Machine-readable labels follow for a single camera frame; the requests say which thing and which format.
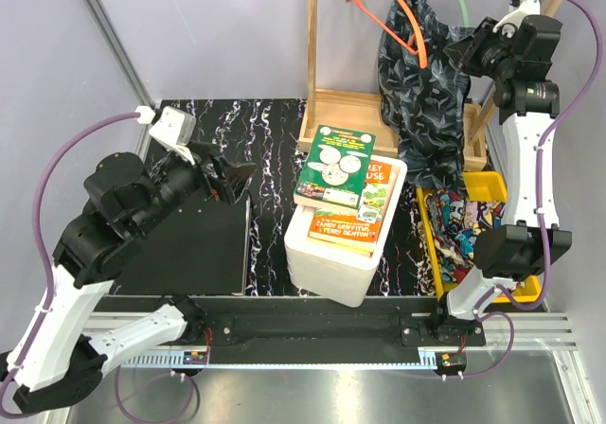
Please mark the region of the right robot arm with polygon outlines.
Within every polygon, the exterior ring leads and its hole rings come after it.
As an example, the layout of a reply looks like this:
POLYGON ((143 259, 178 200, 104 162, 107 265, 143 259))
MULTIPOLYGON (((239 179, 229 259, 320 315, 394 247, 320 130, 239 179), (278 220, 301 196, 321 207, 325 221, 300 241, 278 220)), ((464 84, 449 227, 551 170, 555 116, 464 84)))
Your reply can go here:
POLYGON ((500 294, 544 273, 572 245, 560 228, 552 183, 553 134, 560 112, 557 84, 547 79, 561 37, 561 22, 530 14, 519 23, 486 18, 444 53, 455 68, 495 83, 495 104, 508 150, 508 201, 500 226, 474 244, 474 265, 439 300, 427 327, 450 345, 473 331, 476 315, 500 294))

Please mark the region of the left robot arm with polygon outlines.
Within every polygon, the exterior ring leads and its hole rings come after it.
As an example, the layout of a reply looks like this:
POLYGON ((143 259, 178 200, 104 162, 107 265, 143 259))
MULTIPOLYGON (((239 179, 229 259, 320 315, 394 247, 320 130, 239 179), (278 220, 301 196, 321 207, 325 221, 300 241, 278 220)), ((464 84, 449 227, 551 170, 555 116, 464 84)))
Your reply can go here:
POLYGON ((142 241, 190 196, 236 203, 257 167, 229 163, 207 144, 192 162, 169 154, 156 176, 131 152, 101 160, 84 180, 89 199, 52 254, 54 288, 45 293, 22 341, 1 356, 21 417, 71 407, 126 361, 165 343, 205 337, 205 313, 186 295, 120 329, 86 336, 100 299, 142 250, 142 241))

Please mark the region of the colourful comic print shorts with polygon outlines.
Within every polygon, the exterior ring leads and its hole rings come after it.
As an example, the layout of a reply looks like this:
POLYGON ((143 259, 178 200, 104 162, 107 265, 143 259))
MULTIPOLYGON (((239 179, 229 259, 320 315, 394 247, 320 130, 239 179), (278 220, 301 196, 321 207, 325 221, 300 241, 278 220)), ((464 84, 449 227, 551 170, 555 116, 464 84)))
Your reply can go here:
POLYGON ((505 203, 479 202, 451 190, 424 197, 437 267, 443 283, 461 283, 474 265, 478 236, 501 226, 505 203))

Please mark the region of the dark leaf print shorts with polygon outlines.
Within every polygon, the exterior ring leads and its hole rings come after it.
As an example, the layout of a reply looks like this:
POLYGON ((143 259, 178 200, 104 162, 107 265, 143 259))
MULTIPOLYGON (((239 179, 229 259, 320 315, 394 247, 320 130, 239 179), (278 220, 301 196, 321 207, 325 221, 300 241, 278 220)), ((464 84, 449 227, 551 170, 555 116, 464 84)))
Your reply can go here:
POLYGON ((429 0, 403 0, 419 22, 428 66, 387 32, 378 52, 383 124, 399 135, 399 158, 413 186, 464 194, 463 114, 471 89, 468 75, 455 69, 444 48, 473 32, 441 22, 429 0))

